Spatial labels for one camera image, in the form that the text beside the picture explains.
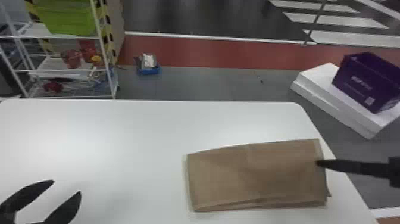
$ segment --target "green bin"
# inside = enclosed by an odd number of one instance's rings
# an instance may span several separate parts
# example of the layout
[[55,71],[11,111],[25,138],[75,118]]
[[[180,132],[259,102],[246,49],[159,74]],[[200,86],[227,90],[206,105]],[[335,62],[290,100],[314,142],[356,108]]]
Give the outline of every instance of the green bin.
[[96,29],[89,0],[41,0],[36,9],[51,33],[89,36]]

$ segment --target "metal pole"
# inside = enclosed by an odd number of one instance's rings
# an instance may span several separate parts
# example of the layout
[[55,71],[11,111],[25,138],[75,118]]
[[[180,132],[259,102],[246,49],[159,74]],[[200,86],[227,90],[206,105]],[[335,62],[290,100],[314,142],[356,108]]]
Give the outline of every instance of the metal pole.
[[[101,2],[102,0],[99,0],[99,1],[101,3],[101,7],[102,7],[102,13],[105,16],[104,6],[103,6],[103,4]],[[93,13],[93,17],[95,18],[96,30],[97,30],[97,35],[98,35],[99,41],[100,41],[100,48],[101,48],[101,52],[102,52],[102,55],[103,55],[105,72],[106,72],[107,78],[108,78],[108,84],[110,86],[110,91],[111,91],[112,98],[115,99],[115,93],[114,93],[114,90],[113,90],[113,84],[111,83],[112,80],[111,80],[111,75],[110,75],[110,68],[108,67],[107,52],[105,51],[104,42],[103,42],[103,36],[101,35],[100,23],[99,23],[99,19],[97,17],[96,4],[95,4],[94,0],[90,0],[90,3],[92,4],[92,13]]]
[[5,7],[4,7],[3,3],[0,4],[0,8],[1,8],[1,11],[2,11],[2,13],[3,13],[3,15],[4,15],[5,20],[7,21],[8,28],[10,29],[12,35],[13,35],[13,36],[17,36],[17,38],[13,38],[13,39],[14,39],[14,42],[15,42],[15,46],[17,47],[18,52],[19,52],[20,55],[21,55],[21,59],[22,59],[24,65],[25,65],[25,67],[26,67],[27,69],[30,68],[30,69],[34,70],[34,69],[35,69],[35,66],[34,66],[33,63],[32,63],[32,60],[30,59],[29,54],[28,54],[28,52],[27,52],[27,50],[26,50],[24,44],[22,43],[21,39],[19,38],[19,33],[18,33],[18,31],[15,29],[15,26],[14,26],[13,22],[11,21],[11,18],[10,18],[10,16],[8,15],[7,11],[5,10]]
[[315,25],[317,24],[318,19],[320,18],[321,14],[322,14],[322,11],[324,11],[324,7],[325,7],[325,5],[326,5],[327,3],[328,3],[328,0],[323,0],[323,2],[321,3],[321,7],[320,7],[320,9],[318,10],[318,13],[317,13],[317,15],[316,15],[316,17],[315,17],[315,19],[314,19],[314,22],[313,22],[312,25],[310,26],[310,30],[308,31],[308,34],[307,34],[307,36],[305,37],[305,40],[304,40],[304,43],[303,43],[304,46],[307,46],[307,42],[311,39],[311,34],[313,33],[313,30],[314,30],[314,28],[315,28]]
[[18,86],[21,88],[22,93],[24,94],[25,97],[28,97],[29,96],[28,92],[25,90],[24,85],[22,85],[22,82],[21,82],[20,78],[18,77],[17,73],[15,72],[13,65],[10,63],[10,61],[8,61],[8,58],[5,55],[1,45],[0,45],[0,55],[3,58],[4,62],[6,63],[8,69],[12,73],[12,76],[14,76],[14,79],[17,82]]

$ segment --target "brown paper bag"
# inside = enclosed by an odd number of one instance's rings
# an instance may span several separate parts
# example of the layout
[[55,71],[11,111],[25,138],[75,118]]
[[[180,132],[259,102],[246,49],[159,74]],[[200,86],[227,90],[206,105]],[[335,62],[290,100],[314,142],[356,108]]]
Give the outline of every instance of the brown paper bag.
[[322,206],[328,196],[318,139],[237,145],[187,155],[195,211]]

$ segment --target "white stripe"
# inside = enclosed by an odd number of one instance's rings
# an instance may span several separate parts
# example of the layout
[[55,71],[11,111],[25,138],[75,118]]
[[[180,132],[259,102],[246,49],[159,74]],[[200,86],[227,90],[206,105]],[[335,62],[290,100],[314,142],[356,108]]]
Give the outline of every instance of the white stripe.
[[[308,10],[319,10],[321,8],[321,3],[283,1],[283,0],[271,0],[271,2],[276,7],[305,8]],[[348,7],[347,5],[332,5],[332,4],[326,4],[324,7],[324,11],[358,13],[358,11],[353,10],[352,8]]]
[[[303,13],[284,13],[289,19],[294,22],[301,23],[312,23],[316,15],[314,14],[303,14]],[[318,24],[331,24],[339,26],[358,26],[358,27],[374,27],[374,28],[385,28],[380,23],[370,18],[355,18],[355,17],[344,17],[344,16],[333,16],[333,15],[321,15],[318,19]]]
[[356,1],[361,2],[364,5],[368,5],[371,8],[374,8],[374,9],[376,9],[378,11],[381,11],[381,12],[383,12],[383,13],[385,13],[385,14],[393,17],[393,18],[397,18],[398,20],[400,20],[400,13],[395,11],[395,10],[393,10],[393,9],[391,9],[391,8],[388,8],[386,6],[380,5],[380,4],[378,4],[378,3],[374,2],[374,1],[371,1],[371,0],[356,0]]
[[390,207],[382,209],[371,209],[372,214],[375,218],[388,218],[388,217],[399,217],[400,207]]
[[400,36],[314,30],[311,38],[317,43],[400,48]]
[[163,38],[192,38],[192,39],[209,39],[218,41],[247,41],[247,42],[262,42],[262,43],[295,43],[303,44],[304,41],[292,41],[292,40],[278,40],[278,39],[258,39],[258,38],[231,38],[227,36],[202,36],[202,35],[184,35],[174,33],[146,33],[146,32],[135,32],[125,31],[126,35],[132,36],[159,36]]

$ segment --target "blue container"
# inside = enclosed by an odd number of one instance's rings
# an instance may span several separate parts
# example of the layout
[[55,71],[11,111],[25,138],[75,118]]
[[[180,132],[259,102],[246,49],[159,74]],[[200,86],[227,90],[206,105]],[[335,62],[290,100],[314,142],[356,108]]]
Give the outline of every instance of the blue container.
[[154,67],[153,69],[141,69],[139,66],[136,66],[137,70],[140,74],[158,74],[160,73],[160,65],[157,64],[156,67]]
[[345,55],[332,84],[372,113],[400,101],[400,68],[370,52]]

